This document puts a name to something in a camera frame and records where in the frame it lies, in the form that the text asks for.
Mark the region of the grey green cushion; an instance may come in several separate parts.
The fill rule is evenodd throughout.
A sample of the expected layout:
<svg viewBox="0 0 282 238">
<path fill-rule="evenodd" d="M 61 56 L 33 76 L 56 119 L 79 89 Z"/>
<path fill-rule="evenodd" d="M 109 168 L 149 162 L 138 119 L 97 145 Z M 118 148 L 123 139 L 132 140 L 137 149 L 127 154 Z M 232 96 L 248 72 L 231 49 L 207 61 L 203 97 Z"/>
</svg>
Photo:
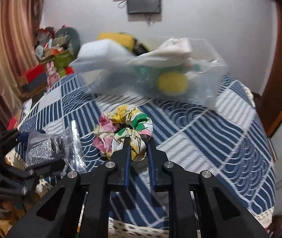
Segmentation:
<svg viewBox="0 0 282 238">
<path fill-rule="evenodd" d="M 80 51 L 81 42 L 78 32 L 72 27 L 62 27 L 55 32 L 55 37 L 65 40 L 67 49 L 74 57 L 77 57 Z"/>
</svg>

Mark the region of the black chain-trimmed hat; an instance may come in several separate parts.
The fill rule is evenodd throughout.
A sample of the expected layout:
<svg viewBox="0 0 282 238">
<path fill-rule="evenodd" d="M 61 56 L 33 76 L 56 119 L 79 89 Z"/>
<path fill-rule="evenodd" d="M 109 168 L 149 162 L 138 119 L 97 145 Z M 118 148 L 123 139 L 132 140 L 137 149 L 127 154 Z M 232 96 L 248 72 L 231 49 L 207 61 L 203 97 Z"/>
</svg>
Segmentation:
<svg viewBox="0 0 282 238">
<path fill-rule="evenodd" d="M 140 56 L 142 54 L 149 53 L 151 50 L 148 49 L 139 39 L 134 38 L 134 45 L 132 51 L 134 55 Z"/>
</svg>

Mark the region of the green cardboard box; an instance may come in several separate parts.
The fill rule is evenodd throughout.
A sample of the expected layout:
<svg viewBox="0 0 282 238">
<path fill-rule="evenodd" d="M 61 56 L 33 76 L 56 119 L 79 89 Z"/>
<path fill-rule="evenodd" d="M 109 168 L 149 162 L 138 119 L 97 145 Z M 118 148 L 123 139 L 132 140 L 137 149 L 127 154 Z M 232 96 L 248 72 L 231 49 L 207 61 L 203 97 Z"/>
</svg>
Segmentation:
<svg viewBox="0 0 282 238">
<path fill-rule="evenodd" d="M 44 66 L 46 66 L 48 62 L 53 61 L 56 70 L 61 71 L 67 68 L 69 64 L 75 59 L 76 57 L 73 54 L 69 53 L 69 51 L 64 51 L 56 55 L 51 55 L 44 60 L 41 60 L 39 64 L 43 64 Z"/>
</svg>

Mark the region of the white fabric pouch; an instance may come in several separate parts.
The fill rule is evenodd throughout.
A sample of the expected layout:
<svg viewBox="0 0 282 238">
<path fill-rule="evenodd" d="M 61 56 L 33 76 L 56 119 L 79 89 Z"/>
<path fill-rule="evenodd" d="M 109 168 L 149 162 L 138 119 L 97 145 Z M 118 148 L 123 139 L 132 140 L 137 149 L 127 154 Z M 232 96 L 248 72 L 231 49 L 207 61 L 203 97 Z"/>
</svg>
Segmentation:
<svg viewBox="0 0 282 238">
<path fill-rule="evenodd" d="M 127 65 L 168 68 L 187 63 L 191 57 L 192 46 L 188 38 L 170 38 L 157 49 L 130 60 Z"/>
</svg>

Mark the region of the clear plastic storage box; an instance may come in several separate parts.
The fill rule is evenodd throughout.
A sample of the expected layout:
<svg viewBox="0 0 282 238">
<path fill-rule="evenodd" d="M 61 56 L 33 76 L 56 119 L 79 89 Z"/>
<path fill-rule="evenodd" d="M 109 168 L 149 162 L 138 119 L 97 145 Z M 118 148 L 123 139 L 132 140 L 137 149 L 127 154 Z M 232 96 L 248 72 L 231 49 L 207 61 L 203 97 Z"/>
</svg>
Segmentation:
<svg viewBox="0 0 282 238">
<path fill-rule="evenodd" d="M 204 39 L 148 38 L 135 55 L 111 39 L 82 45 L 70 66 L 88 92 L 213 108 L 228 66 Z"/>
</svg>

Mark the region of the yellow round sponge ball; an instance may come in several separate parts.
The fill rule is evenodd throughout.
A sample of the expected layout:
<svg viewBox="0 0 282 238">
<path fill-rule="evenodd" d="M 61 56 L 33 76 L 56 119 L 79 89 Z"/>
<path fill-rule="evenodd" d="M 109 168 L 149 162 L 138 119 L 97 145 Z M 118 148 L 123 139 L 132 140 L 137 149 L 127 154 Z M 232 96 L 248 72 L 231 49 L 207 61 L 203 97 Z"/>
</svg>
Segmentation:
<svg viewBox="0 0 282 238">
<path fill-rule="evenodd" d="M 183 94 L 188 88 L 188 78 L 177 71 L 162 73 L 157 79 L 158 89 L 169 96 Z"/>
</svg>

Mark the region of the small wall monitor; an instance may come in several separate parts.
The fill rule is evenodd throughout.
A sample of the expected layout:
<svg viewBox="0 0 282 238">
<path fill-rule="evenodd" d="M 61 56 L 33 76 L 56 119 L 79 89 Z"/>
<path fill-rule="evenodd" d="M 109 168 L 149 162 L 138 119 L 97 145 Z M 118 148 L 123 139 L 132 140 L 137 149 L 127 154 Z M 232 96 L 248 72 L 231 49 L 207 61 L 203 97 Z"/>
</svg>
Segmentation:
<svg viewBox="0 0 282 238">
<path fill-rule="evenodd" d="M 160 14 L 161 0 L 127 0 L 128 14 Z"/>
</svg>

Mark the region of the green knitted cloth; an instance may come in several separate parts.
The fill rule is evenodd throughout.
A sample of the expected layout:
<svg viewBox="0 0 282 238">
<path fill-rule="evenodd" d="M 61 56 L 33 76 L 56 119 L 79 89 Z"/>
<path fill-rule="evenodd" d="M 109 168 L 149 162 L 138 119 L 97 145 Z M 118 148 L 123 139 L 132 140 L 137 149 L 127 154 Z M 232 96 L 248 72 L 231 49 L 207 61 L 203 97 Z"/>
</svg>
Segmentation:
<svg viewBox="0 0 282 238">
<path fill-rule="evenodd" d="M 135 74 L 136 74 L 137 84 L 139 87 L 150 92 L 161 92 L 157 86 L 157 79 L 162 73 L 169 71 L 177 71 L 185 74 L 189 81 L 191 77 L 200 73 L 198 71 L 199 69 L 200 68 L 198 65 L 190 64 L 190 63 L 182 64 L 176 67 L 168 67 L 168 68 L 154 68 L 154 67 L 140 66 L 137 67 Z"/>
</svg>

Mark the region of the blue white patterned tablecloth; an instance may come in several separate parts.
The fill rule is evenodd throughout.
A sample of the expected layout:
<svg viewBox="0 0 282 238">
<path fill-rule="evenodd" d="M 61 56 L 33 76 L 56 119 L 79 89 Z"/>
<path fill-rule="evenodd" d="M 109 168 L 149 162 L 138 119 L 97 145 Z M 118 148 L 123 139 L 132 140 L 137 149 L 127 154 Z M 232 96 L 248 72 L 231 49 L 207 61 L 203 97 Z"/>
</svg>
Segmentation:
<svg viewBox="0 0 282 238">
<path fill-rule="evenodd" d="M 153 138 L 168 158 L 194 173 L 213 173 L 267 228 L 275 204 L 275 174 L 269 141 L 252 94 L 225 75 L 216 109 L 129 95 L 88 93 L 76 75 L 58 81 L 20 123 L 21 132 L 62 133 L 77 122 L 87 172 L 104 163 L 92 130 L 102 112 L 137 106 L 153 122 Z M 112 193 L 109 237 L 168 237 L 167 193 L 152 193 L 147 162 L 131 169 L 129 189 Z"/>
</svg>

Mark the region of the pink rabbit plush toy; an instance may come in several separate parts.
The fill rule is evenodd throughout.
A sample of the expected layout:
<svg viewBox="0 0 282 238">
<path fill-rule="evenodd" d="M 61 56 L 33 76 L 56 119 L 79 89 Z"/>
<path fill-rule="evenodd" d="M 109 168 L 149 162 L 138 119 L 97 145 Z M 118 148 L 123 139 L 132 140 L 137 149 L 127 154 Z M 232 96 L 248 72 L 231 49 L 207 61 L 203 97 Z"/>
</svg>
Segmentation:
<svg viewBox="0 0 282 238">
<path fill-rule="evenodd" d="M 48 62 L 46 64 L 47 70 L 47 87 L 51 88 L 60 79 L 60 75 L 54 66 L 54 61 Z"/>
</svg>

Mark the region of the floral fabric scrunchie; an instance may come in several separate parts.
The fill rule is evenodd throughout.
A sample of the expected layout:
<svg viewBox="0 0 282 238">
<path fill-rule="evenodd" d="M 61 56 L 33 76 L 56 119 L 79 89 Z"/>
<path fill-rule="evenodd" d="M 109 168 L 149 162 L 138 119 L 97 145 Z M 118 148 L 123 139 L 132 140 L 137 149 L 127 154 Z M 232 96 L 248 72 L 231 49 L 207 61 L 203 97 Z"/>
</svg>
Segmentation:
<svg viewBox="0 0 282 238">
<path fill-rule="evenodd" d="M 114 112 L 100 115 L 93 134 L 93 145 L 101 156 L 110 159 L 113 153 L 123 149 L 125 139 L 129 138 L 131 160 L 140 161 L 147 154 L 147 144 L 153 134 L 153 121 L 136 106 L 121 105 Z"/>
</svg>

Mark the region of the yellow rectangular sponge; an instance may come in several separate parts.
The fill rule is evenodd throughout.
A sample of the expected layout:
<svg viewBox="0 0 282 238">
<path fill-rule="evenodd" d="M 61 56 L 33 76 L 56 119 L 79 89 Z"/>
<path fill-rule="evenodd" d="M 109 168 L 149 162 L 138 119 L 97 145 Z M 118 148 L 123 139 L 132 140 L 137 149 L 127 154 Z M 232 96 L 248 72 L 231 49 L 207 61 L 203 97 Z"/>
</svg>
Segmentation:
<svg viewBox="0 0 282 238">
<path fill-rule="evenodd" d="M 136 43 L 135 38 L 132 35 L 126 33 L 113 33 L 113 32 L 102 32 L 98 35 L 97 40 L 110 39 L 126 47 L 132 51 Z"/>
</svg>

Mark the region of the red box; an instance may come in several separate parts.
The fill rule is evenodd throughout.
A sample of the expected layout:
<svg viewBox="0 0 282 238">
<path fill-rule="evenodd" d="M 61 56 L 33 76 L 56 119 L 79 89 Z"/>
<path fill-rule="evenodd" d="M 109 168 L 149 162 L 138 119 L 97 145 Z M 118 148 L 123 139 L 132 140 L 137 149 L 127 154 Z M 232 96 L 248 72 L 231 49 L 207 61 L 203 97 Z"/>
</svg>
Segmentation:
<svg viewBox="0 0 282 238">
<path fill-rule="evenodd" d="M 38 64 L 37 66 L 34 66 L 27 72 L 23 73 L 19 78 L 18 78 L 18 84 L 20 86 L 30 84 L 36 77 L 38 77 L 40 74 L 44 72 L 44 65 L 43 64 Z"/>
</svg>

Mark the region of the grey socks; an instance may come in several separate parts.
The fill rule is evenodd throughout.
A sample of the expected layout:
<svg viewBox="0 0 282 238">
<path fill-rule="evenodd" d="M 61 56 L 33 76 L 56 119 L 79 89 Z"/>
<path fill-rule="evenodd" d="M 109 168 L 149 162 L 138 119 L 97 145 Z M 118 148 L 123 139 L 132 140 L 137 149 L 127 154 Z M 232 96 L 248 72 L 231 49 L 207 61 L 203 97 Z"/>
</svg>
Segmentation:
<svg viewBox="0 0 282 238">
<path fill-rule="evenodd" d="M 83 173 L 86 165 L 83 159 L 82 145 L 76 121 L 72 120 L 66 130 L 60 134 L 31 132 L 25 155 L 27 166 L 63 159 L 65 166 L 60 171 L 65 175 L 69 171 Z"/>
</svg>

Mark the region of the striped pink gold curtain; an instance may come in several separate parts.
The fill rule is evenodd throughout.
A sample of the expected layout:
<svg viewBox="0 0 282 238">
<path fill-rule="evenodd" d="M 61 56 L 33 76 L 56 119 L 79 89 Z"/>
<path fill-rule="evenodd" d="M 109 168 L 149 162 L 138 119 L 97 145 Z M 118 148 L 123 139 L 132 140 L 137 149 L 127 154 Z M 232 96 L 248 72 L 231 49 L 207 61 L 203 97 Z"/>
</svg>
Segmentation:
<svg viewBox="0 0 282 238">
<path fill-rule="evenodd" d="M 22 105 L 18 78 L 38 64 L 35 31 L 43 0 L 0 0 L 0 120 L 4 125 Z"/>
</svg>

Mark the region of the white foam block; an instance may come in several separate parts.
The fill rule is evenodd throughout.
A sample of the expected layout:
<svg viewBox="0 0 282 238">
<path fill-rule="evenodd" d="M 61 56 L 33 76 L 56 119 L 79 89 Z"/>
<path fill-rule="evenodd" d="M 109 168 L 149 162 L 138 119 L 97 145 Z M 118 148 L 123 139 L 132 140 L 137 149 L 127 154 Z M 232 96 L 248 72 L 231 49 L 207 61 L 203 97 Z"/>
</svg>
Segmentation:
<svg viewBox="0 0 282 238">
<path fill-rule="evenodd" d="M 124 46 L 111 39 L 102 39 L 81 46 L 77 58 L 83 61 L 92 59 L 130 59 L 134 55 Z"/>
</svg>

